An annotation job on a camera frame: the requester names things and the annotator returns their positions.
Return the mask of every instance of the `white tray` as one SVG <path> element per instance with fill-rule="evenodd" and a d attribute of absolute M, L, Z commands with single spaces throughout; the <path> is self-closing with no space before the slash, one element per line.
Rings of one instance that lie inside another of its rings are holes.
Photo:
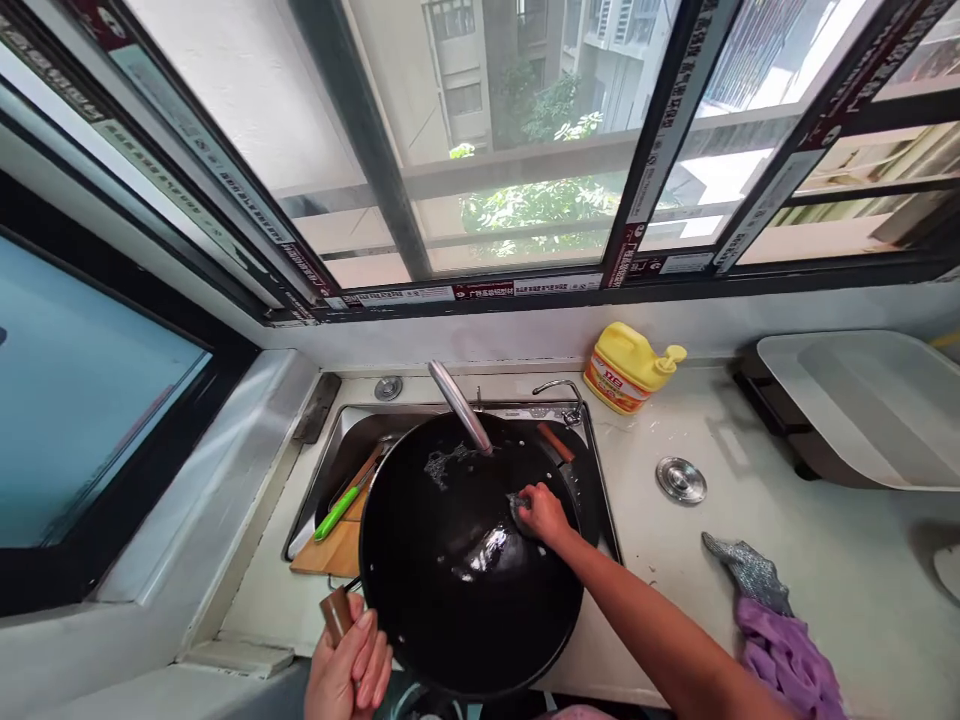
<path fill-rule="evenodd" d="M 960 491 L 960 367 L 887 330 L 764 338 L 764 364 L 850 467 L 900 490 Z"/>

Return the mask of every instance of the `bottle label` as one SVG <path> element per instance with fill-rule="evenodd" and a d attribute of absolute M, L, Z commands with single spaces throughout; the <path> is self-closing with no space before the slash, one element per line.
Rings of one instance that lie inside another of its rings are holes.
<path fill-rule="evenodd" d="M 627 413 L 639 410 L 652 394 L 627 380 L 601 360 L 597 353 L 590 358 L 586 374 L 587 380 L 593 383 L 605 398 Z"/>

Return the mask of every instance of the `sponge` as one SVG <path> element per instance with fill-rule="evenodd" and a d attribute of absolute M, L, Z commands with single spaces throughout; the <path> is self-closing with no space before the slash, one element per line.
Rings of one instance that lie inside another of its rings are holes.
<path fill-rule="evenodd" d="M 518 493 L 507 493 L 507 500 L 510 501 L 510 517 L 512 517 L 513 522 L 516 523 L 517 530 L 519 530 L 520 534 L 524 537 L 536 540 L 537 536 L 530 529 L 530 526 L 520 519 L 520 508 L 523 507 L 529 510 L 530 501 L 527 498 L 520 497 Z"/>

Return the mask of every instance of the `tree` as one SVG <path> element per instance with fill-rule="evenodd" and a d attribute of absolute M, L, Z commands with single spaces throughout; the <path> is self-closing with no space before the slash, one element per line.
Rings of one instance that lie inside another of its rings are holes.
<path fill-rule="evenodd" d="M 600 113 L 584 115 L 575 125 L 564 123 L 552 133 L 553 140 L 568 142 L 593 134 L 603 118 Z M 450 151 L 450 157 L 469 157 L 473 146 L 464 143 Z M 544 223 L 576 222 L 609 217 L 612 221 L 620 201 L 593 176 L 562 178 L 544 182 L 514 185 L 489 193 L 473 193 L 461 199 L 460 217 L 470 233 L 490 230 L 531 227 Z M 480 257 L 541 254 L 603 247 L 607 228 L 571 232 L 560 235 L 501 240 L 479 243 L 475 251 Z"/>
<path fill-rule="evenodd" d="M 497 149 L 550 142 L 558 127 L 576 121 L 580 76 L 561 72 L 557 81 L 544 90 L 537 89 L 539 83 L 529 60 L 520 60 L 501 74 L 493 108 Z"/>
<path fill-rule="evenodd" d="M 530 120 L 523 125 L 523 132 L 530 142 L 556 140 L 556 128 L 574 121 L 579 89 L 580 76 L 563 72 L 553 85 L 537 93 Z"/>

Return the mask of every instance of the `green knife handle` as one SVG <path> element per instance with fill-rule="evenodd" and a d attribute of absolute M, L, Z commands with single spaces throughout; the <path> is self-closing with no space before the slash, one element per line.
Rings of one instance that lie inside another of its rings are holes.
<path fill-rule="evenodd" d="M 336 524 L 340 522 L 340 518 L 343 517 L 344 513 L 353 505 L 353 501 L 357 499 L 357 495 L 359 494 L 360 488 L 356 485 L 347 490 L 343 494 L 343 497 L 340 498 L 340 501 L 333 506 L 333 510 L 331 510 L 323 519 L 323 522 L 320 523 L 320 527 L 318 527 L 317 531 L 313 534 L 313 539 L 320 541 L 326 538 L 333 528 L 336 527 Z"/>

